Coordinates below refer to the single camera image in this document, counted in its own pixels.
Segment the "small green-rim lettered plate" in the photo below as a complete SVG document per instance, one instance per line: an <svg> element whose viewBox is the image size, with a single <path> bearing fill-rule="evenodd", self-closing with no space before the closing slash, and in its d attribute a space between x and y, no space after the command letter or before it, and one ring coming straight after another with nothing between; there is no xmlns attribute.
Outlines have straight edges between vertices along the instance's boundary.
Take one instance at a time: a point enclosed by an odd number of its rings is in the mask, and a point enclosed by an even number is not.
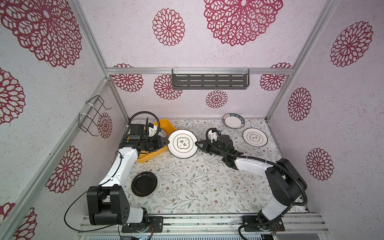
<svg viewBox="0 0 384 240"><path fill-rule="evenodd" d="M223 124L230 129L241 129L245 126L245 119L234 113L229 113L223 116L222 118Z"/></svg>

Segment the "small white clover-emblem plate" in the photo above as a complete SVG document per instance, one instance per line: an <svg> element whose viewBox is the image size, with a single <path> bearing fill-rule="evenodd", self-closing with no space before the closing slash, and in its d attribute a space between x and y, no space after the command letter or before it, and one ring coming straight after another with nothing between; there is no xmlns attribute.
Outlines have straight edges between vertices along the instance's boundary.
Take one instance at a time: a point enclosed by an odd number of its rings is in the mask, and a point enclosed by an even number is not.
<svg viewBox="0 0 384 240"><path fill-rule="evenodd" d="M268 136L265 132L256 128L248 128L243 131L244 141L252 147L264 147L268 143Z"/></svg>

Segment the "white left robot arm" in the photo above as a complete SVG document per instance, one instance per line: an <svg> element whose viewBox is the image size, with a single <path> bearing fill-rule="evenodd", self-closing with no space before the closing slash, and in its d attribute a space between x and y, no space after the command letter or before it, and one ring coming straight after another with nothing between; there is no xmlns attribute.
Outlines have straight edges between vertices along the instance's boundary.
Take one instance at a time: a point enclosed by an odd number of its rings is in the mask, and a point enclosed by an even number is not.
<svg viewBox="0 0 384 240"><path fill-rule="evenodd" d="M109 172L98 186L90 187L87 192L91 225L148 225L147 211L130 206L123 184L142 152L153 153L168 144L159 132L154 124L130 125L130 133L120 142Z"/></svg>

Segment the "large white clover-emblem plate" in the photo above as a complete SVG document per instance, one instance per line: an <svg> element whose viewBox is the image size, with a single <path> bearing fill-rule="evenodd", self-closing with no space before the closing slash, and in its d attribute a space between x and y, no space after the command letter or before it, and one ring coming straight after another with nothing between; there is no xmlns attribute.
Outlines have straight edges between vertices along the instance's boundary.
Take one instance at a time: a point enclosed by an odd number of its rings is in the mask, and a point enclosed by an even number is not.
<svg viewBox="0 0 384 240"><path fill-rule="evenodd" d="M191 131L176 130L169 135L168 141L169 152L179 159L191 158L198 151L196 146L198 139Z"/></svg>

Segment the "large green-rim lettered plate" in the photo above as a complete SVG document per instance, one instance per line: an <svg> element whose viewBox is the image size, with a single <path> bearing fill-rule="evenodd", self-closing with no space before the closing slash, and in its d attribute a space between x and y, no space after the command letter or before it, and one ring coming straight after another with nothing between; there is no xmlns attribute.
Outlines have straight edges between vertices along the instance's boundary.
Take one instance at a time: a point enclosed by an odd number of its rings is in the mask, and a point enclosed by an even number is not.
<svg viewBox="0 0 384 240"><path fill-rule="evenodd" d="M168 138L168 133L165 130L160 129L159 136L162 136L163 138L167 139Z"/></svg>

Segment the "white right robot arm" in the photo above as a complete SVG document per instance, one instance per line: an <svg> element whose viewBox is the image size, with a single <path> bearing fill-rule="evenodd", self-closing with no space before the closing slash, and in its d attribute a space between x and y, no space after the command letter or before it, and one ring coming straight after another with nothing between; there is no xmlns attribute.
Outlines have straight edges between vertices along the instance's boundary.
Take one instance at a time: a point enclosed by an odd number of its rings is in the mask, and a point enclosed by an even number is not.
<svg viewBox="0 0 384 240"><path fill-rule="evenodd" d="M295 167L287 159L273 162L258 157L247 156L235 149L228 135L195 142L203 153L222 158L224 164L237 171L259 176L267 181L270 200L259 211L257 223L272 224L279 221L293 207L303 207L308 203L307 184Z"/></svg>

